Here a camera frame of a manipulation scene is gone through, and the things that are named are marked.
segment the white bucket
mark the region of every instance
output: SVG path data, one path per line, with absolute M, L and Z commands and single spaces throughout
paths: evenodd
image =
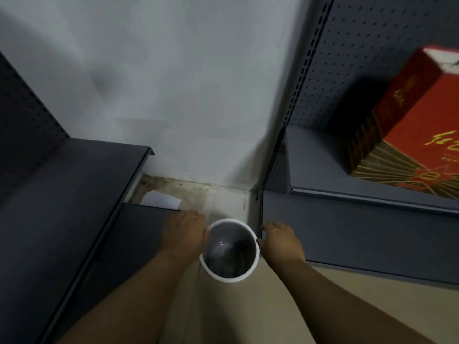
M 206 272 L 223 283 L 237 283 L 255 270 L 260 258 L 257 237 L 248 225 L 224 218 L 210 226 L 199 260 Z

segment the beige tile floor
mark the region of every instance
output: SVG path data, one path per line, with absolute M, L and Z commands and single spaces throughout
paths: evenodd
M 257 228 L 258 202 L 248 191 L 144 177 L 148 190 L 183 199 L 181 207 L 207 214 L 208 223 L 232 217 Z M 133 201 L 143 194 L 134 193 Z M 459 343 L 459 292 L 381 277 L 317 268 L 348 291 L 437 343 Z M 210 278 L 196 262 L 183 275 L 161 344 L 314 343 L 290 294 L 261 259 L 236 284 Z

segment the hand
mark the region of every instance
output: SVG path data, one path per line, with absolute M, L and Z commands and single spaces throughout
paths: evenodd
M 204 225 L 205 214 L 181 211 L 171 216 L 163 229 L 158 254 L 186 267 L 196 260 L 204 249 L 209 229 Z
M 300 241 L 290 226 L 281 222 L 265 223 L 261 229 L 266 232 L 266 239 L 257 239 L 260 251 L 268 265 L 276 268 L 284 263 L 301 261 L 304 263 L 304 252 Z

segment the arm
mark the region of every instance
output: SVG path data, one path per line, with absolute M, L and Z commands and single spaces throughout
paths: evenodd
M 290 226 L 262 226 L 260 250 L 289 290 L 318 344 L 429 343 L 432 341 L 385 312 L 342 289 L 304 260 Z
M 182 211 L 166 224 L 158 254 L 74 324 L 58 344 L 155 343 L 186 267 L 208 235 L 204 214 Z

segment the forearm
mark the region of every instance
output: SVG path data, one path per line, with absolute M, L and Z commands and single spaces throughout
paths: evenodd
M 185 266 L 158 254 L 58 342 L 155 343 Z
M 430 343 L 301 261 L 274 268 L 318 344 Z

